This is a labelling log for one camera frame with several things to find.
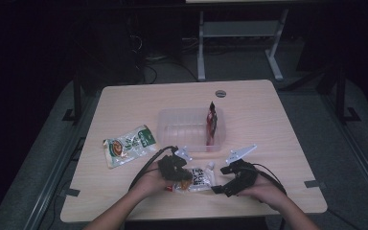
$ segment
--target desk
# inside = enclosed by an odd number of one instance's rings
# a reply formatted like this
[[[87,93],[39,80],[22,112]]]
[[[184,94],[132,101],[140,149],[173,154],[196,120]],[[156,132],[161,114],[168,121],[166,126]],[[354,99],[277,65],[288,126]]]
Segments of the desk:
[[[218,98],[217,90],[226,97]],[[155,135],[157,115],[168,107],[208,108],[211,101],[223,110],[226,140],[217,152],[193,152],[188,166],[205,166],[214,161],[218,184],[234,178],[222,175],[230,150],[256,144],[243,160],[271,169],[284,184],[288,196],[306,213],[322,213],[327,204],[318,187],[306,188],[314,180],[311,168],[295,136],[288,116],[269,80],[217,81],[158,85],[112,86],[103,90],[80,162],[70,188],[80,194],[66,197],[61,219],[90,221],[106,210],[129,187],[134,176],[152,155],[135,159],[110,170],[106,166],[103,139],[118,137],[140,125]],[[226,197],[208,193],[152,196],[130,214],[130,220],[196,219],[274,215],[276,211],[250,197]]]

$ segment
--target hand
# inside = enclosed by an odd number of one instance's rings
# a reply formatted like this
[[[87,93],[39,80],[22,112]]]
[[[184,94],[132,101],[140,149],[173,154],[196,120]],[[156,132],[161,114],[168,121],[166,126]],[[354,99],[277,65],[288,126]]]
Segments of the hand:
[[[258,175],[253,186],[240,191],[238,196],[252,196],[277,211],[284,202],[288,201],[288,197],[283,192],[261,175]]]
[[[153,162],[129,192],[146,198],[163,191],[167,186],[171,186],[172,184],[172,181],[165,180],[161,176],[157,162]]]

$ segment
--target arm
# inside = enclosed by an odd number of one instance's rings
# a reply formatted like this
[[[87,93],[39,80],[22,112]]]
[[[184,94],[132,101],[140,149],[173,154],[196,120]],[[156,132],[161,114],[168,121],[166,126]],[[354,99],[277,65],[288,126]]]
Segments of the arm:
[[[148,172],[137,181],[130,191],[84,229],[118,229],[137,204],[171,184],[163,179],[157,169],[157,163],[151,164]]]
[[[238,196],[252,196],[268,204],[272,209],[279,211],[291,229],[319,229],[288,196],[260,175],[253,186],[241,191]]]

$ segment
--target table leg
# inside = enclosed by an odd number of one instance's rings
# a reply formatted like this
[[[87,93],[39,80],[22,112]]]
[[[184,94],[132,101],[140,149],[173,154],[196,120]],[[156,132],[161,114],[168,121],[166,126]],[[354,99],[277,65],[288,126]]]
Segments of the table leg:
[[[265,55],[267,57],[268,63],[270,64],[271,70],[273,71],[274,78],[277,81],[283,80],[283,75],[280,71],[280,68],[277,64],[274,55],[276,54],[277,46],[279,45],[280,38],[282,36],[283,29],[286,24],[286,18],[288,15],[288,9],[283,10],[282,16],[280,18],[279,24],[277,25],[276,33],[274,34],[274,42],[269,50],[265,50]]]

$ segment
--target small package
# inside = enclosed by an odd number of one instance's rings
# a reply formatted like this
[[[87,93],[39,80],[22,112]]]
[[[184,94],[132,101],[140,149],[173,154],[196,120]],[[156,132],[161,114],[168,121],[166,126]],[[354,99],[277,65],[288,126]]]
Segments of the small package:
[[[215,111],[215,105],[213,102],[211,102],[207,116],[207,147],[214,145],[214,136],[215,131],[217,130],[217,120],[218,117],[217,112]]]
[[[214,162],[210,162],[205,169],[200,167],[186,169],[193,175],[193,178],[177,182],[168,187],[167,190],[178,193],[211,190],[212,186],[216,186],[213,171],[214,165]]]
[[[138,126],[118,138],[103,140],[103,148],[109,169],[158,151],[156,141],[145,125]]]

